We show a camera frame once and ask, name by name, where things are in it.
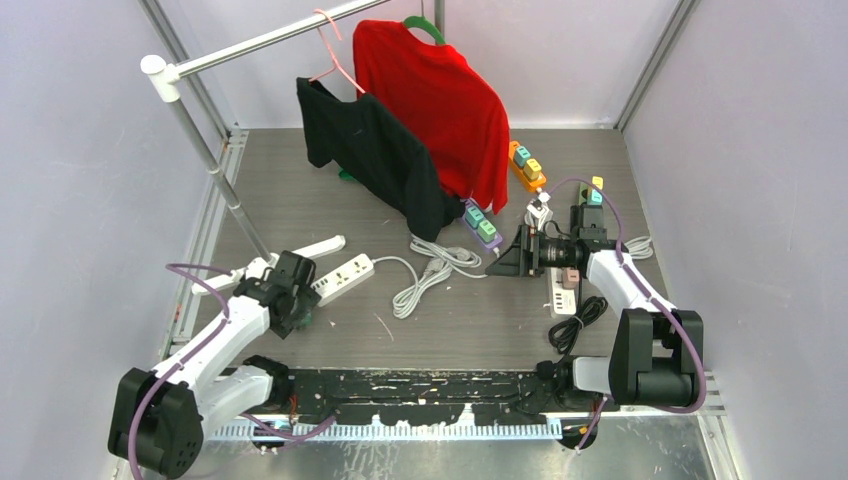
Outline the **pink plug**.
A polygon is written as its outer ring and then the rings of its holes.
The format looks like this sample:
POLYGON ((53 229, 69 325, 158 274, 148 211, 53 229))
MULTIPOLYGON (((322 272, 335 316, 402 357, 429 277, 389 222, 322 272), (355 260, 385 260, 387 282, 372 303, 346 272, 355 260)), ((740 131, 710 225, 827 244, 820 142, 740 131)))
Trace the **pink plug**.
POLYGON ((561 284, 564 289, 573 290, 579 286, 581 275, 577 268, 566 267, 561 270, 561 284))

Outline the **white power strip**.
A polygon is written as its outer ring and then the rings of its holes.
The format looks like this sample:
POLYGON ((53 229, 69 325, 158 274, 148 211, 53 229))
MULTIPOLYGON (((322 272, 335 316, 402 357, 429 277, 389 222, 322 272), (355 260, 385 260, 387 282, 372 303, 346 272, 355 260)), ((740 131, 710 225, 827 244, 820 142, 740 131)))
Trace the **white power strip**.
POLYGON ((359 254, 315 280, 312 288, 320 296, 318 307, 324 307, 374 275, 374 262, 359 254))
POLYGON ((546 270, 548 280, 549 312, 552 318, 569 317, 577 310, 577 291, 567 290, 561 284, 561 270, 563 268, 548 268, 546 270))

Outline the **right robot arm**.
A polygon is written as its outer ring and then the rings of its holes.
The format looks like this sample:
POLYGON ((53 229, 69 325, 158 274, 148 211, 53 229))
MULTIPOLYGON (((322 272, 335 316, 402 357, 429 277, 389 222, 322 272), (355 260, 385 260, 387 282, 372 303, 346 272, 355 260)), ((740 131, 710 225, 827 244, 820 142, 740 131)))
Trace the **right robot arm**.
POLYGON ((609 238, 600 205, 571 209, 571 231, 549 237, 523 225, 485 270, 489 276, 534 277, 547 268, 573 268, 607 301, 619 323, 607 357, 569 357, 555 384, 558 403, 582 409, 605 394, 619 405, 691 413, 707 393, 702 361, 703 321, 664 299, 638 271, 620 241, 609 238))

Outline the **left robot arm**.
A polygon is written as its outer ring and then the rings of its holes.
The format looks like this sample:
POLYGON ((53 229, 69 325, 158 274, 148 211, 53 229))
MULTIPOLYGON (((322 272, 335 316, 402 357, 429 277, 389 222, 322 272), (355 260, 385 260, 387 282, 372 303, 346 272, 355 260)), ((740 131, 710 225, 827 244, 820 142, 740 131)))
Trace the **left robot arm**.
POLYGON ((149 370, 132 368, 120 379, 107 449, 128 462, 133 478, 150 471, 184 475, 209 435, 261 406, 285 409, 294 386, 286 365, 254 355, 234 373, 219 376, 253 340, 267 331, 284 339, 301 327, 321 300, 314 289, 316 263, 299 251, 254 259, 229 272, 230 297, 196 276, 198 266, 170 263, 176 273, 215 297, 220 313, 175 354, 149 370))

